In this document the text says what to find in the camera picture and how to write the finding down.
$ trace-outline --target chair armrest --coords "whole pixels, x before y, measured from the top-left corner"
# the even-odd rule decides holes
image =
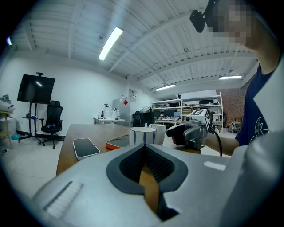
[[[62,131],[62,121],[63,121],[63,120],[59,120],[60,131]]]
[[[43,127],[43,120],[44,120],[44,118],[40,118],[39,120],[41,120],[41,126]]]

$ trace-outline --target orange tray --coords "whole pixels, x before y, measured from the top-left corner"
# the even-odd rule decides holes
[[[115,150],[127,146],[129,146],[129,134],[113,138],[106,142],[106,148],[110,150]]]

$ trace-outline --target brick wall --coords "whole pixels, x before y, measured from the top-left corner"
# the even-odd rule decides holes
[[[241,88],[216,90],[217,94],[221,92],[222,95],[224,113],[227,117],[226,126],[229,126],[237,117],[244,118],[245,94],[254,77]]]

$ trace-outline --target smartphone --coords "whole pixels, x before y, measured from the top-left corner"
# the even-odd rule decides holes
[[[100,153],[100,150],[92,143],[89,138],[74,139],[73,147],[76,158],[78,160]]]

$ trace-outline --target person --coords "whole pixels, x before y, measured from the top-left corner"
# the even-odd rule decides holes
[[[255,78],[247,88],[244,106],[244,120],[237,136],[220,137],[222,152],[232,155],[235,148],[249,145],[254,139],[266,134],[269,129],[253,98],[265,85],[276,69],[280,59],[280,47],[268,29],[256,17],[256,12],[242,0],[222,1],[219,7],[223,9],[223,32],[232,42],[240,43],[252,50],[260,65]],[[208,134],[203,144],[220,151],[216,135]]]

